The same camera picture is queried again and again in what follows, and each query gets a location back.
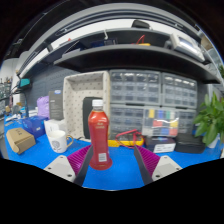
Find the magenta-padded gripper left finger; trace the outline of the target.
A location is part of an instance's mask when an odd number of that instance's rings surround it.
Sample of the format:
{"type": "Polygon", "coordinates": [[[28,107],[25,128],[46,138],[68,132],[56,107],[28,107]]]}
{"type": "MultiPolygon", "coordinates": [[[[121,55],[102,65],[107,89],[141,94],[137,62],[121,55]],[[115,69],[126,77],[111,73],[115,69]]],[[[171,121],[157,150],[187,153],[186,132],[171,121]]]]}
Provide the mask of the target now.
{"type": "Polygon", "coordinates": [[[90,146],[79,149],[69,156],[58,156],[44,170],[78,186],[82,186],[90,163],[90,146]]]}

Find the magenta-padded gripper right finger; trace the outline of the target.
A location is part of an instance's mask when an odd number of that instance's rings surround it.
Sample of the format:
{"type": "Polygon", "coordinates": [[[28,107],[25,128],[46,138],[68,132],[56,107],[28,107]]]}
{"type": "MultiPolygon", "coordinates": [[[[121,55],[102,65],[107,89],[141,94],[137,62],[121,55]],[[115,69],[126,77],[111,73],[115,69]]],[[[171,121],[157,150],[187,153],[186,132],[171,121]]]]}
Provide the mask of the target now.
{"type": "Polygon", "coordinates": [[[134,156],[145,185],[181,170],[169,156],[158,156],[142,146],[134,146],[134,156]]]}

